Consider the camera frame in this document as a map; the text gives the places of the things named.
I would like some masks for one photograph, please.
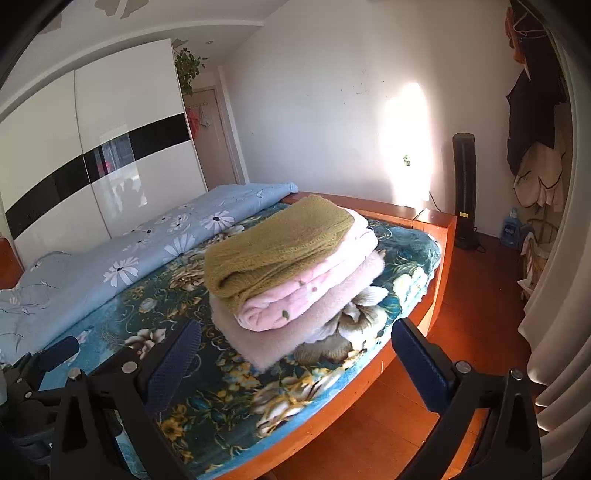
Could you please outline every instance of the teal floral blanket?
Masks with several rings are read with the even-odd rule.
[[[42,388],[64,385],[73,367],[90,372],[124,346],[143,358],[184,318],[198,320],[202,344],[169,409],[157,418],[162,434],[199,479],[215,478],[254,458],[316,414],[389,341],[392,323],[407,315],[427,291],[441,258],[426,233],[377,220],[369,225],[385,254],[375,286],[388,289],[387,313],[375,341],[340,363],[321,359],[300,365],[292,355],[256,372],[215,328],[203,285],[203,254],[212,243],[239,234],[287,205],[277,203],[155,270],[71,327],[80,351],[47,374]],[[130,470],[147,478],[129,439],[118,438]]]

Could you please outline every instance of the daisy print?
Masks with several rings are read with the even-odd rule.
[[[176,230],[180,230],[188,219],[189,216],[186,213],[183,213],[182,215],[177,215],[176,217],[174,217],[173,222],[170,224],[170,228],[168,229],[168,231],[175,232]]]
[[[170,219],[172,218],[171,215],[162,215],[162,217],[160,217],[158,220],[156,220],[154,223],[156,225],[162,225],[163,223],[168,222]]]
[[[138,225],[137,227],[132,228],[129,232],[125,232],[124,235],[129,235],[130,233],[138,232],[141,229],[142,229],[142,226]]]
[[[131,250],[131,253],[134,254],[138,250],[146,248],[146,245],[149,244],[150,242],[151,242],[150,237],[146,236],[146,237],[142,238],[141,240],[138,240],[137,242],[134,242],[131,245],[128,245],[127,247],[125,247],[123,249],[123,251],[127,252],[127,250]]]
[[[147,230],[143,230],[146,234],[141,240],[137,240],[136,242],[128,245],[123,249],[124,252],[127,250],[131,250],[131,253],[136,253],[140,249],[144,249],[146,245],[148,245],[152,241],[152,229],[148,228]]]
[[[227,210],[218,212],[215,215],[211,215],[205,220],[202,220],[201,224],[204,225],[207,230],[213,228],[213,233],[219,233],[234,224],[234,217],[226,216],[228,213],[230,212]]]
[[[133,277],[138,276],[138,269],[134,265],[139,264],[139,258],[129,257],[127,260],[121,260],[113,263],[112,267],[104,273],[105,279],[103,283],[111,281],[111,287],[117,286],[117,278],[120,278],[126,285],[131,285],[134,281],[130,279],[130,275]]]
[[[177,258],[180,254],[186,253],[193,248],[195,244],[195,237],[193,235],[187,236],[186,233],[178,236],[174,239],[172,245],[167,245],[164,249],[169,253],[168,256],[163,258],[164,263],[168,263],[171,260]]]

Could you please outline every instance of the olive green towel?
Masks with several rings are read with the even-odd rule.
[[[205,285],[237,314],[244,302],[332,255],[353,216],[311,195],[251,229],[210,246]]]

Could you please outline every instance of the blue bottle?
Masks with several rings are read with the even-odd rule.
[[[513,207],[511,213],[505,217],[499,241],[509,248],[519,248],[521,236],[521,221],[517,218],[517,209]]]

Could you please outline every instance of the orange garment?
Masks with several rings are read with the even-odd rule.
[[[525,55],[519,46],[519,42],[517,41],[517,32],[515,31],[514,25],[515,19],[513,18],[513,8],[508,7],[507,15],[505,17],[505,34],[507,37],[509,37],[509,45],[515,50],[513,53],[513,58],[515,61],[517,63],[521,63],[522,65],[526,65]]]
[[[189,128],[191,129],[191,135],[193,138],[199,132],[199,117],[192,108],[187,110],[187,119],[189,120]]]

